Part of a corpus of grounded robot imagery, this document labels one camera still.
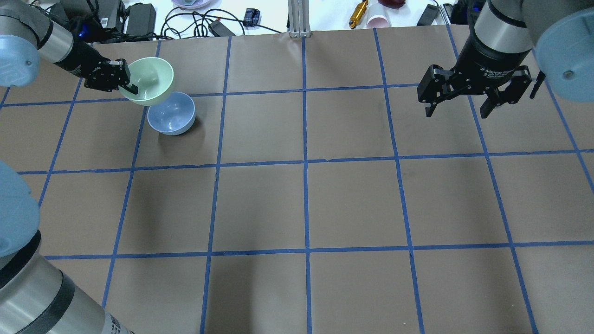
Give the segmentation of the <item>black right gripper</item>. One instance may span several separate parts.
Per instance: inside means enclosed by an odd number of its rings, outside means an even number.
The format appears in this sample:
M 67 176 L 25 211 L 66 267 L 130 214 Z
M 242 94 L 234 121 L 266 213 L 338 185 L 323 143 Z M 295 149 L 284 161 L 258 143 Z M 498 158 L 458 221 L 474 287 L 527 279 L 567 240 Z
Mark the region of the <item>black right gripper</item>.
M 517 103 L 532 82 L 527 65 L 521 63 L 529 51 L 505 53 L 485 45 L 474 32 L 469 34 L 452 70 L 432 64 L 417 86 L 418 101 L 425 106 L 425 116 L 431 117 L 437 105 L 465 95 L 483 95 L 482 119 L 503 104 Z M 503 91 L 498 87 L 509 80 Z

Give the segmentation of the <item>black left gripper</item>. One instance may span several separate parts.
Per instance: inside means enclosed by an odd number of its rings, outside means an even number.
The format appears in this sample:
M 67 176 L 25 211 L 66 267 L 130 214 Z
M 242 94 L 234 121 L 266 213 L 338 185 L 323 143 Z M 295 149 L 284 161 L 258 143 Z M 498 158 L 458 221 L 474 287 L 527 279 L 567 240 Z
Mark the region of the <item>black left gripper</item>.
M 112 92 L 123 88 L 133 95 L 139 93 L 139 88 L 131 83 L 131 72 L 125 59 L 110 61 L 81 40 L 73 44 L 64 59 L 54 64 L 74 76 L 84 78 L 84 86 L 88 89 Z

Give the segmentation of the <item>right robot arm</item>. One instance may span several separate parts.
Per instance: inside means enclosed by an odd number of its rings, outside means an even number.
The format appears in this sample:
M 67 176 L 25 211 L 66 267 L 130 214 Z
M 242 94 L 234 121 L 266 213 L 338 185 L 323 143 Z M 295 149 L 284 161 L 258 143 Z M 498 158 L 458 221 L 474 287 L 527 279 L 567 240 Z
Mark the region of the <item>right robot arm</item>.
M 548 82 L 560 97 L 593 101 L 591 0 L 488 0 L 450 70 L 431 65 L 417 88 L 431 117 L 438 104 L 460 95 L 486 99 L 481 118 L 503 104 L 515 104 L 532 82 L 524 59 L 535 51 L 539 68 L 530 97 Z

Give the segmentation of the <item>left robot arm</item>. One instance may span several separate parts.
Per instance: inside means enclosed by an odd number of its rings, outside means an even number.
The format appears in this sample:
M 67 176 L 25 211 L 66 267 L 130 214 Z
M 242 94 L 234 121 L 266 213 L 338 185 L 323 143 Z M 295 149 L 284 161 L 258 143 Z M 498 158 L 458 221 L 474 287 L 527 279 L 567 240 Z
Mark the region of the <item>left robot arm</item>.
M 24 87 L 40 59 L 110 91 L 130 83 L 124 59 L 111 61 L 21 0 L 1 2 L 1 85 Z M 116 317 L 40 254 L 40 209 L 27 182 L 1 163 L 3 334 L 129 334 Z

